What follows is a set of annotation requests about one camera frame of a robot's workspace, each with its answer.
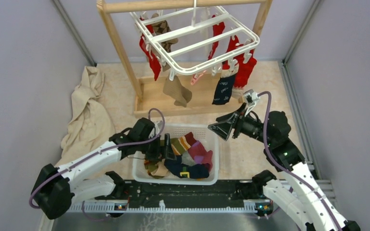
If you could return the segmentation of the brown argyle sock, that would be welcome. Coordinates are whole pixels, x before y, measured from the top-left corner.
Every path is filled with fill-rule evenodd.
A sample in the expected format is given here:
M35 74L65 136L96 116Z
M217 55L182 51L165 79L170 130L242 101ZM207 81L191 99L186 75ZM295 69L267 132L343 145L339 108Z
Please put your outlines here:
M162 35L171 32L170 26L166 20L158 21L151 24L155 35ZM166 52L171 52L172 45L178 43L178 38L171 38L170 40L161 42L161 46Z

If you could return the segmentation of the maroon purple sock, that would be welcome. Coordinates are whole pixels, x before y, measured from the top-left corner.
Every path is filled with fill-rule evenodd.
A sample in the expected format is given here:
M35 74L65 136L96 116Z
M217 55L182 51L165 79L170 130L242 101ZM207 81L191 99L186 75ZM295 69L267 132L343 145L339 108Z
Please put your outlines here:
M200 141L197 141L188 149L188 153L190 154L190 156L192 157L196 164L201 164L205 168L207 168L208 171L211 171L213 167L212 150L207 151L203 144Z

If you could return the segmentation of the wooden hanger rack frame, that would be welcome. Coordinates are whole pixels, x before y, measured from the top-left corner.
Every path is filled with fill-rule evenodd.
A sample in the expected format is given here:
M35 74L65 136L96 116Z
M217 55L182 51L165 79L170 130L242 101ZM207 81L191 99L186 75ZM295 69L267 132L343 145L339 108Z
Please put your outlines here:
M147 77L136 77L134 73L134 69L132 68L131 62L114 24L112 14L130 14L131 12L142 13L143 11L146 11L147 15L155 16L155 12L158 10L162 10L164 13L170 13L175 10L191 8L194 6L195 1L197 2L198 7L223 6L225 8L227 5L242 4L242 1L240 0L145 0L121 3L107 3L103 0L99 0L96 3L97 10L104 22L109 37L121 60L128 79L132 84L133 91L135 93L133 114L136 118L147 116L148 111L151 108L159 109L165 116L229 113L236 110L243 103L242 97L239 99L233 99L231 97L230 101L224 105L212 104L217 83L222 75L223 63L221 64L220 70L217 73L213 73L210 69L207 70L205 75L202 76L194 86L191 86L190 84L191 77L193 75L176 75L180 79L181 84L192 91L192 99L187 104L187 107L174 105L174 99L163 93L163 86L166 79L169 78L169 71L161 72L157 81L154 80L154 74ZM259 37L271 4L272 2L269 0L259 1L260 7L256 15L254 26L253 28L248 27L248 29L251 29L253 32L257 33ZM132 17L128 20L128 24L136 29ZM140 35L138 30L133 41L135 45L139 46ZM237 73L235 67L236 65L233 67L230 66L229 76Z

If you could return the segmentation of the grey striped sock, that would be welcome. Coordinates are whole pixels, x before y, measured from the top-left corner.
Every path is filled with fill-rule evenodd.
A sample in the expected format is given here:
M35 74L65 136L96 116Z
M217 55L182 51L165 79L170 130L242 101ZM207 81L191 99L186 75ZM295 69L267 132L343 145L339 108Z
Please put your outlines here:
M182 154L182 164L187 166L194 166L196 165L196 162L192 158L192 156L189 154L189 152L185 152Z

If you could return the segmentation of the white plastic clip hanger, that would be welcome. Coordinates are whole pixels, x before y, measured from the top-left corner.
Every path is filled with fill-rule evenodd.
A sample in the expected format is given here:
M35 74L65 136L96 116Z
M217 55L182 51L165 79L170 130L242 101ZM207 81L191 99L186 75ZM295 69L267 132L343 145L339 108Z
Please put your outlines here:
M134 25L139 32L145 36L145 42L151 45L156 55L161 72L169 71L169 79L173 80L175 75L191 76L204 70L211 70L217 73L224 61L229 61L230 66L238 62L234 59L244 53L245 61L249 59L249 51L256 49L260 44L259 35L248 29L223 6L198 7L197 2L191 8L175 10L164 13L162 10L155 12L155 16L131 12ZM166 20L171 32L162 35L155 35L151 24ZM212 26L219 22L225 23L225 30L219 36L213 37ZM239 43L243 46L226 52L231 36L237 36ZM172 45L171 52L166 52L161 42L178 38L178 43ZM208 54L212 43L219 41L219 46L211 60Z

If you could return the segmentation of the white perforated plastic basket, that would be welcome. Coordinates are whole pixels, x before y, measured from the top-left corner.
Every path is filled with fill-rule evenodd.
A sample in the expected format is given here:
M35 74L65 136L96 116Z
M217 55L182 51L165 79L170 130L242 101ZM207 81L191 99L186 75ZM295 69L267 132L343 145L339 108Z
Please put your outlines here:
M210 130L206 125L200 124L173 124L168 123L165 125L163 134L169 133L172 138L179 138L189 132L194 134L196 140L200 141L201 144L207 151L212 151L212 170L210 171L209 177L206 179L196 180L188 178L179 178L172 173L167 176L156 179L147 173L144 166L145 155L137 152L132 164L132 176L136 181L146 183L161 183L161 184L179 184L179 185L213 185L219 176L219 140L218 137Z

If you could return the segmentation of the black santa belt sock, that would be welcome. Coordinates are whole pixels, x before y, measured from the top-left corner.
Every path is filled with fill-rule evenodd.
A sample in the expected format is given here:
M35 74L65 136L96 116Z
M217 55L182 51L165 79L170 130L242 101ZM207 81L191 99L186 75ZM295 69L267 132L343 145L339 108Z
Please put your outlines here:
M192 166L182 162L182 156L178 155L175 160L166 159L164 166L170 173L179 178L205 179L210 176L209 170L202 164Z

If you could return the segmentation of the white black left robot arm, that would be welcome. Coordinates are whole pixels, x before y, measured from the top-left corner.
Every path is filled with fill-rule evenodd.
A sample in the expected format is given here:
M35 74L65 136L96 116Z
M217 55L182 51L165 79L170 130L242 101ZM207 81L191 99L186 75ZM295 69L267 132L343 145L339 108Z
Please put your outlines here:
M90 199L120 199L125 181L115 171L89 179L106 166L136 153L158 155L165 121L140 118L132 128L112 135L98 148L66 164L44 166L32 189L29 205L41 209L48 219L62 216L75 203Z

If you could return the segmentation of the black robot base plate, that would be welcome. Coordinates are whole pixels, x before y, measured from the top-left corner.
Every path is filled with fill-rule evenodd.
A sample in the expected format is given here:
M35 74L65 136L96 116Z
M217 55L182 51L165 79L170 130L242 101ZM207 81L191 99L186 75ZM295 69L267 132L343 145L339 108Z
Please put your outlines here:
M126 181L117 191L97 200L126 200L129 208L155 208L163 201L172 209L246 208L272 213L274 202L251 180L218 180L213 185L179 185Z

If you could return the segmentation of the olive green striped sock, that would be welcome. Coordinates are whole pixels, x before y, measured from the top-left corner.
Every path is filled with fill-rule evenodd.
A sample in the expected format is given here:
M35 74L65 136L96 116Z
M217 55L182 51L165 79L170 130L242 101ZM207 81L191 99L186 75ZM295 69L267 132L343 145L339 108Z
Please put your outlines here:
M147 174L154 179L164 178L170 173L170 171L165 167L165 159L160 161L145 160L144 167Z

